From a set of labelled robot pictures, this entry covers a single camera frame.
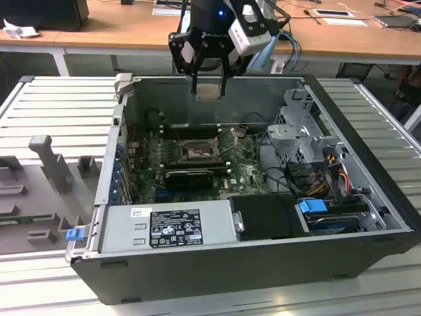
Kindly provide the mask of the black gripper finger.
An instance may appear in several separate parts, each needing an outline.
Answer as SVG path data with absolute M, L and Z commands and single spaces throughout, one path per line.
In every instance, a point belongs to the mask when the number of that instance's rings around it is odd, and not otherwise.
M 225 96 L 226 84 L 229 78 L 239 76 L 242 74 L 242 57 L 237 49 L 233 49 L 227 54 L 223 54 L 220 59 L 221 66 L 221 81 L 220 81 L 220 96 Z
M 191 93 L 197 94 L 197 76 L 204 61 L 204 39 L 201 31 L 170 33 L 168 45 L 179 74 L 190 76 Z

